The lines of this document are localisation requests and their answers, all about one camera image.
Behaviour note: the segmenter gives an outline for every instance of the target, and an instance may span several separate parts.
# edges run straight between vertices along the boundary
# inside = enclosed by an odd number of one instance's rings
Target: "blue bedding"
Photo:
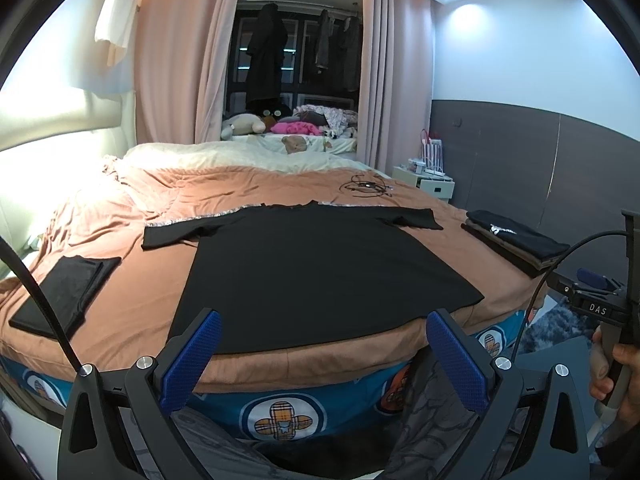
[[[523,316],[518,311],[474,336],[495,357],[514,341]],[[72,383],[2,356],[0,364],[20,387],[66,407]],[[341,433],[399,414],[408,370],[409,363],[402,363],[347,383],[299,390],[193,394],[188,405],[236,438],[297,440]]]

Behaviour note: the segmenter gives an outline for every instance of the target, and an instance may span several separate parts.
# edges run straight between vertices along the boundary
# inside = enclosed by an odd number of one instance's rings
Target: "headboard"
[[[75,88],[7,94],[0,92],[0,235],[22,256],[86,172],[135,145],[135,97]],[[0,262],[0,278],[6,272]]]

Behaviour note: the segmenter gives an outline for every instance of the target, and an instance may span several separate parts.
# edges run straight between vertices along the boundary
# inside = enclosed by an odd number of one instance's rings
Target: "curtain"
[[[95,25],[95,41],[107,41],[107,66],[122,61],[127,53],[138,0],[105,0]]]
[[[431,0],[363,0],[357,159],[391,174],[420,155],[433,91]]]
[[[237,2],[142,0],[134,62],[138,143],[220,140]]]

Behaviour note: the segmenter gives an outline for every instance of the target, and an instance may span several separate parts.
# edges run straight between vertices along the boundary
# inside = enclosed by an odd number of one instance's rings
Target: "teddy bear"
[[[265,128],[260,117],[253,114],[239,114],[223,121],[220,139],[229,140],[234,135],[261,134]]]
[[[299,135],[290,135],[282,137],[282,143],[284,144],[287,155],[291,153],[306,152],[306,140],[305,137]]]

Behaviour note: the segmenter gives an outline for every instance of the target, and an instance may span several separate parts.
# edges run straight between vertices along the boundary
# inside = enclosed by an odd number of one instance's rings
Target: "window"
[[[254,32],[257,15],[257,10],[236,11],[226,82],[225,109],[231,115],[245,110],[245,81],[251,63],[246,50]],[[280,16],[289,33],[282,65],[282,102],[292,109],[303,104],[355,109],[359,91],[336,89],[332,70],[319,71],[314,66],[314,45],[319,32],[318,16],[293,12],[281,12]],[[334,33],[341,27],[344,27],[344,21],[335,20]]]

